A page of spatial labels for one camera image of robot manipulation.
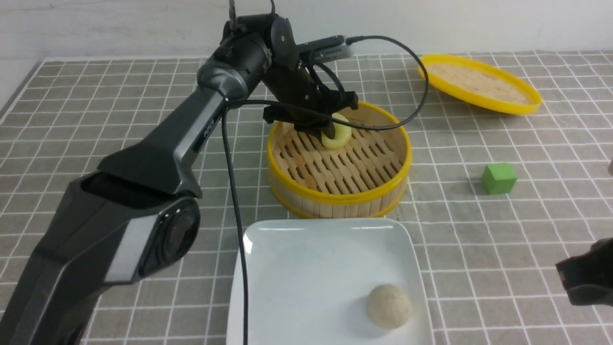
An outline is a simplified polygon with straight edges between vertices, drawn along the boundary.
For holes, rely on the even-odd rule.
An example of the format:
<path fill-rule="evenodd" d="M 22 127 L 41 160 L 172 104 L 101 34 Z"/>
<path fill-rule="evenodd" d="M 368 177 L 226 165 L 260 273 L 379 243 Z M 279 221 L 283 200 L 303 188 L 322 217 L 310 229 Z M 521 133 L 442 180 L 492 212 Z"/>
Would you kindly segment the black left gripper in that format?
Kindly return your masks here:
<path fill-rule="evenodd" d="M 334 140 L 335 124 L 329 117 L 346 108 L 358 109 L 359 98 L 355 92 L 345 91 L 328 67 L 321 63 L 316 63 L 316 66 L 321 67 L 339 89 L 332 90 L 324 85 L 312 66 L 300 66 L 296 70 L 272 66 L 263 76 L 264 85 L 278 102 L 298 109 L 269 105 L 263 110 L 263 119 L 267 124 L 293 124 L 296 131 L 320 131 L 320 140 Z"/>

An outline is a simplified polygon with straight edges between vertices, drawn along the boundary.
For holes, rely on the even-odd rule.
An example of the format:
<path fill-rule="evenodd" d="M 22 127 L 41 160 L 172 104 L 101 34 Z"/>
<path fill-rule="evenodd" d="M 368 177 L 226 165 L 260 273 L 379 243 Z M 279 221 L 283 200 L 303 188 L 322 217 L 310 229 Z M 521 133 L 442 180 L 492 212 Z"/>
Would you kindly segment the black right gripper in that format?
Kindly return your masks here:
<path fill-rule="evenodd" d="M 574 306 L 613 305 L 613 239 L 594 242 L 589 251 L 556 264 L 569 303 Z"/>

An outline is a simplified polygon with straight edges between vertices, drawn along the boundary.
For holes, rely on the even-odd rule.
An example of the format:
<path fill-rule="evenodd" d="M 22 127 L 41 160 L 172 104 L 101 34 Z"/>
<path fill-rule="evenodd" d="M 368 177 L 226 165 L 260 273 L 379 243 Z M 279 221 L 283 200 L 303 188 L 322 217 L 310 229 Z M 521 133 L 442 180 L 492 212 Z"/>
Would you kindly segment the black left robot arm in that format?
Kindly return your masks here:
<path fill-rule="evenodd" d="M 261 81 L 292 105 L 267 107 L 266 122 L 333 133 L 330 120 L 308 111 L 356 109 L 357 97 L 326 90 L 308 68 L 343 58 L 344 43 L 335 35 L 297 44 L 289 20 L 274 13 L 228 21 L 190 96 L 140 142 L 68 184 L 7 304 L 1 343 L 78 345 L 101 294 L 187 254 L 201 220 L 193 162 L 221 118 Z"/>

